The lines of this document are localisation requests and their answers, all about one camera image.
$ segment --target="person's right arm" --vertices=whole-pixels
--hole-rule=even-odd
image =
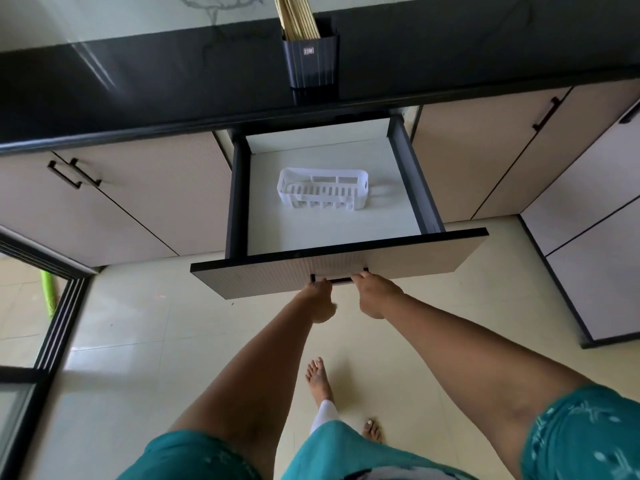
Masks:
[[[386,319],[420,354],[444,391],[522,478],[520,456],[535,419],[590,384],[583,375],[476,324],[405,294],[393,282],[352,276],[360,308]]]

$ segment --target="teal dress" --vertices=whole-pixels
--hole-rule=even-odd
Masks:
[[[640,479],[640,404],[603,386],[587,386],[548,407],[522,453],[526,480]],[[300,447],[282,480],[473,479],[455,468],[364,439],[329,421]],[[118,480],[259,480],[224,442],[173,431],[148,444]]]

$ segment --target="bare foot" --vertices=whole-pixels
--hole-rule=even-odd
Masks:
[[[329,385],[329,379],[326,378],[322,357],[309,362],[305,376],[309,383],[309,389],[311,389],[311,395],[316,400],[318,407],[325,399],[333,402],[333,393]]]
[[[367,420],[362,427],[362,435],[371,441],[375,441],[376,443],[384,444],[382,442],[382,430],[380,430],[380,425],[378,421],[373,418]]]

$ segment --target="bundle of chopsticks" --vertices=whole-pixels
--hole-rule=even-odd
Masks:
[[[320,38],[308,0],[275,0],[287,41]]]

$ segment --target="green object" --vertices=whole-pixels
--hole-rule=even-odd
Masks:
[[[53,318],[53,314],[56,312],[56,282],[53,279],[53,275],[46,271],[40,270],[42,277],[42,290],[44,291],[44,301],[47,304],[47,313],[49,318]]]

